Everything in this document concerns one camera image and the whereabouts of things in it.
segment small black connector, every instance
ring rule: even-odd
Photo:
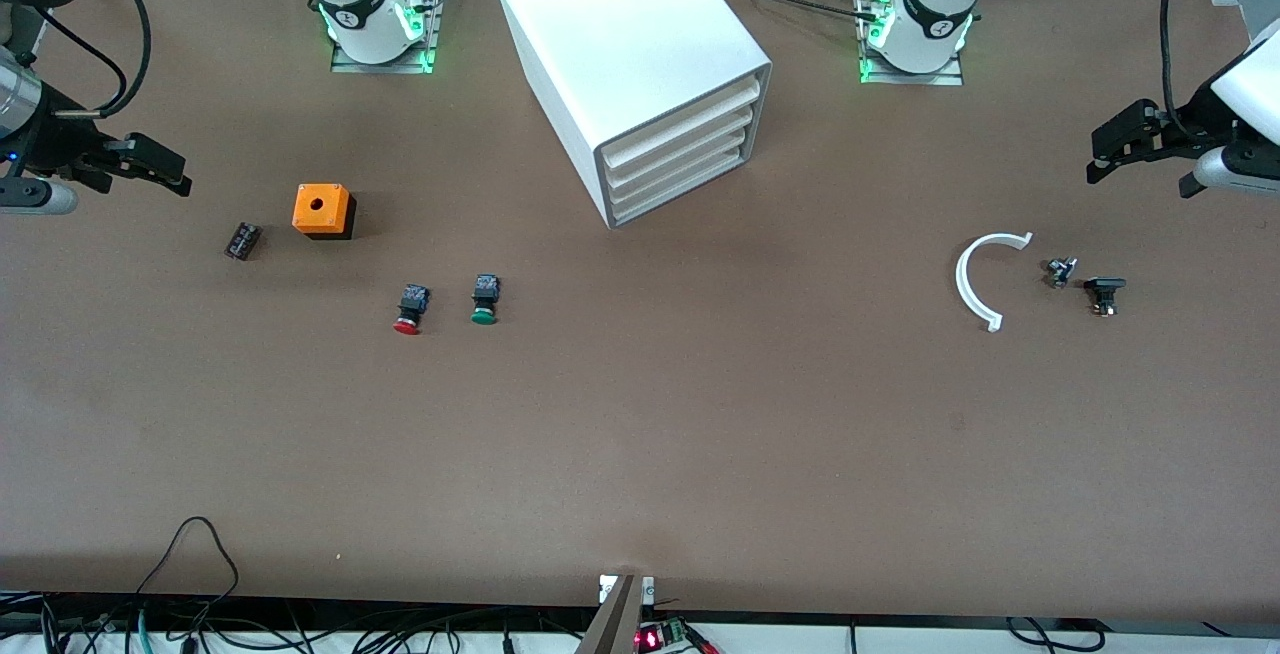
[[[1120,276],[1093,276],[1084,282],[1084,289],[1093,294],[1093,314],[1111,317],[1116,314],[1116,289],[1126,284]]]
[[[253,252],[253,247],[256,247],[260,235],[262,235],[261,227],[242,221],[241,225],[237,227],[236,234],[232,237],[232,241],[229,241],[227,250],[224,250],[223,253],[227,253],[230,259],[237,259],[237,261],[243,262],[244,259]]]

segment mounting plate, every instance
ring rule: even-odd
[[[600,604],[609,596],[609,591],[613,590],[613,585],[618,581],[618,575],[600,575]],[[640,586],[644,586],[644,600],[641,604],[645,607],[653,607],[653,577],[640,577]]]

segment black electrical component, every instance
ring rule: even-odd
[[[426,303],[431,298],[431,291],[421,284],[410,284],[401,294],[399,316],[392,325],[401,334],[417,334],[417,325],[426,312]]]
[[[262,235],[261,227],[242,221],[238,229],[236,229],[236,235],[232,237],[232,241],[229,241],[227,250],[223,253],[227,253],[230,259],[238,259],[238,261],[243,262],[244,259],[253,252],[253,247],[256,247],[260,235]]]
[[[1120,276],[1093,276],[1084,282],[1084,289],[1093,294],[1093,314],[1111,317],[1116,314],[1116,289],[1123,289],[1125,280]]]
[[[471,312],[471,321],[498,321],[498,315],[494,312],[494,307],[498,305],[498,294],[500,291],[502,282],[498,279],[498,275],[481,274],[480,276],[476,276],[476,288],[471,294],[471,301],[476,303],[476,308]]]

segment white plastic storage unit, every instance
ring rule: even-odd
[[[502,0],[529,84],[608,227],[751,156],[771,61],[724,0]]]

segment c-shaped plastic piece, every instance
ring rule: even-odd
[[[973,293],[973,285],[969,285],[969,256],[973,253],[973,250],[977,250],[983,244],[1005,244],[1005,247],[1023,250],[1029,243],[1032,243],[1030,232],[1028,232],[1027,235],[996,233],[979,235],[979,238],[973,241],[973,244],[969,244],[968,250],[964,250],[964,253],[960,253],[960,261],[956,262],[956,289],[960,289],[960,298],[964,299],[964,303],[969,308],[973,308],[975,315],[987,320],[987,331],[1000,331],[1000,324],[1004,321],[1005,316],[1001,316],[1001,312],[992,311],[991,307],[983,305],[982,299],[978,298],[978,294]]]

